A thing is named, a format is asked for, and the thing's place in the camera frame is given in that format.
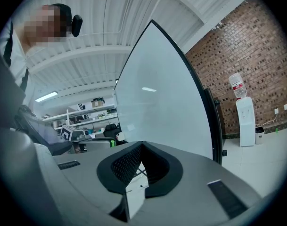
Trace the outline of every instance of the white shirt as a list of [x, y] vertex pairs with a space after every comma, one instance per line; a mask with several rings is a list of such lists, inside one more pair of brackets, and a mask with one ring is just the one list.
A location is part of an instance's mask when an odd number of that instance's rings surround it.
[[[0, 34], [0, 54], [3, 56], [7, 41], [10, 37], [10, 21], [5, 25], [3, 31]], [[12, 33], [12, 52], [11, 52], [11, 66], [9, 70], [16, 80], [16, 84], [20, 86], [22, 84], [22, 78], [25, 76], [27, 64], [25, 53], [23, 51], [20, 40], [13, 30]], [[23, 104], [28, 106], [33, 111], [34, 104], [34, 83], [31, 75], [28, 75], [27, 87], [25, 90], [25, 98]]]

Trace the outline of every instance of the fluorescent light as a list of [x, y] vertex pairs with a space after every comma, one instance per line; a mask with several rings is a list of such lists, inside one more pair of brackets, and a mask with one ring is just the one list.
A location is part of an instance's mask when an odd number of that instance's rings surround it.
[[57, 95], [57, 92], [54, 91], [54, 92], [52, 92], [50, 94], [47, 94], [47, 95], [45, 95], [45, 96], [43, 96], [41, 98], [36, 99], [35, 101], [36, 102], [41, 102], [42, 100], [48, 99], [48, 98], [56, 96], [56, 95]]
[[143, 90], [147, 90], [147, 91], [156, 92], [155, 89], [151, 89], [151, 88], [148, 88], [148, 87], [143, 87], [142, 89], [143, 89]]

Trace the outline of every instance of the water bottle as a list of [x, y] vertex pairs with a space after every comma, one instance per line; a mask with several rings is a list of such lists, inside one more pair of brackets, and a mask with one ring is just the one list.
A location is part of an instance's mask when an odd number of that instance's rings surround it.
[[229, 77], [229, 83], [233, 89], [233, 92], [237, 98], [244, 98], [247, 95], [246, 86], [239, 73], [235, 73]]

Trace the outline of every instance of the power cord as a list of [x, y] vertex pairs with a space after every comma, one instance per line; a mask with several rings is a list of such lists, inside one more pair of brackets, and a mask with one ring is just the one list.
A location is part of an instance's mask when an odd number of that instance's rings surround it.
[[277, 117], [277, 115], [278, 115], [278, 114], [275, 115], [275, 118], [274, 118], [273, 120], [268, 121], [268, 122], [266, 122], [266, 123], [264, 123], [264, 124], [262, 124], [262, 125], [256, 125], [256, 126], [264, 126], [264, 125], [266, 125], [266, 124], [268, 124], [268, 123], [270, 123], [270, 122], [274, 122], [275, 119], [276, 119], [276, 117]]

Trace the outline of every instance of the white ceiling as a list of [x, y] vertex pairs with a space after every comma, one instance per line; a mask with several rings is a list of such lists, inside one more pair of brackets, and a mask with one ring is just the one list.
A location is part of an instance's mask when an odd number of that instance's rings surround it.
[[33, 9], [53, 3], [67, 4], [72, 16], [79, 14], [83, 18], [77, 38], [27, 53], [29, 72], [36, 83], [36, 97], [58, 92], [57, 97], [41, 103], [51, 108], [110, 95], [115, 79], [150, 19], [159, 23], [180, 48], [185, 44], [188, 47], [190, 38], [229, 1], [25, 0], [13, 21], [22, 23]]

